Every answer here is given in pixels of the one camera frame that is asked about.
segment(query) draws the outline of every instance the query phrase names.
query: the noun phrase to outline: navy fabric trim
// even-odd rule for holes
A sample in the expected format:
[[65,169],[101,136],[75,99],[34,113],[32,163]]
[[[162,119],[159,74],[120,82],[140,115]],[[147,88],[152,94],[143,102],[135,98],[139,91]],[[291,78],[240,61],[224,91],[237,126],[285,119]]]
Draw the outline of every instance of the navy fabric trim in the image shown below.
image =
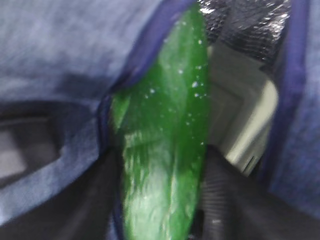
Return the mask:
[[280,79],[279,104],[269,136],[259,180],[268,188],[281,151],[301,101],[306,85],[306,45],[309,21],[309,0],[292,0],[289,31],[286,39],[285,72]]

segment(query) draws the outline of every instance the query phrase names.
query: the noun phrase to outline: water droplet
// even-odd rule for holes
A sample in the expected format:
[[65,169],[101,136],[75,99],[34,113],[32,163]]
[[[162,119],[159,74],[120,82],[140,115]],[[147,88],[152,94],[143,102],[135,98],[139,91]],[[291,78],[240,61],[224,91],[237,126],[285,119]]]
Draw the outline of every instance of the water droplet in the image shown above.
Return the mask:
[[198,87],[198,82],[197,82],[197,81],[194,81],[194,82],[192,83],[192,87],[193,87],[193,88]]

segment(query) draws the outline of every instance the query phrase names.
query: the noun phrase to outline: blue fabric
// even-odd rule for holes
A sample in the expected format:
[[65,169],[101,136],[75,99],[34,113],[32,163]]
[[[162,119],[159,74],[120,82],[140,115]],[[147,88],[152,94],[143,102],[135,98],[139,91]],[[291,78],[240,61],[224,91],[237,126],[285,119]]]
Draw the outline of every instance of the blue fabric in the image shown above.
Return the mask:
[[56,161],[0,188],[0,226],[55,196],[98,158],[108,145],[108,94],[124,77],[139,79],[191,2],[1,2],[0,118],[48,116],[61,149]]
[[320,219],[320,3],[293,0],[280,105],[264,183],[293,207]]
[[289,30],[285,41],[284,54],[278,61],[276,83],[279,87],[279,103],[269,136],[260,173],[261,182],[268,188],[281,158],[288,131],[306,84],[306,46],[309,21],[309,0],[291,1]]

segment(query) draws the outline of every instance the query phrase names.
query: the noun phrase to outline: cucumber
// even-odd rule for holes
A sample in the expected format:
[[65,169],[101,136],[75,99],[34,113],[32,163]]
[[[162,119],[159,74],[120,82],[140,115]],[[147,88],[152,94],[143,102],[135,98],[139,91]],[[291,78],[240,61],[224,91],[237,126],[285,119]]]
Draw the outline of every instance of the cucumber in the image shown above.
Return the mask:
[[123,138],[127,240],[185,240],[198,203],[209,130],[208,57],[195,4],[143,79],[112,101]]

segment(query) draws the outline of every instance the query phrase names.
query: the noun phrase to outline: green cucumber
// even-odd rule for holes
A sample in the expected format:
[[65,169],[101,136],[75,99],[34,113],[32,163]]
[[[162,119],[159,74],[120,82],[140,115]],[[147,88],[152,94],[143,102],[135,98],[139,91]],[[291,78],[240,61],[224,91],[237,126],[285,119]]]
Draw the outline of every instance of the green cucumber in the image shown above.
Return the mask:
[[208,57],[195,4],[155,63],[112,102],[123,137],[124,233],[128,240],[185,240],[198,202],[207,140]]

